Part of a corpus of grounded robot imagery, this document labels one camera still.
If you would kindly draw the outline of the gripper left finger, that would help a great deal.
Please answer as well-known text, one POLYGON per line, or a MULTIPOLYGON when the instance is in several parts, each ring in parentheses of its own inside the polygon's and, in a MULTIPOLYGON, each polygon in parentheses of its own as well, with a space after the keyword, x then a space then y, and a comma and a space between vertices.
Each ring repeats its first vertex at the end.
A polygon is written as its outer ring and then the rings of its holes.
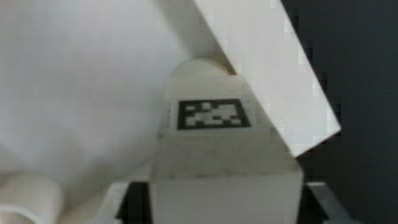
POLYGON ((119 182, 110 186, 88 224, 152 224, 145 181, 119 182))

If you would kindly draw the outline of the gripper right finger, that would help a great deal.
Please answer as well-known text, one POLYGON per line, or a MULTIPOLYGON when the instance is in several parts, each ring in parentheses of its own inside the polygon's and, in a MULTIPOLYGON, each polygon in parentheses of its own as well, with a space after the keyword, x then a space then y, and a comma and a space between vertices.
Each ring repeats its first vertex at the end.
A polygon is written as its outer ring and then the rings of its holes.
POLYGON ((303 184, 296 224, 364 224, 351 217, 325 182, 303 184))

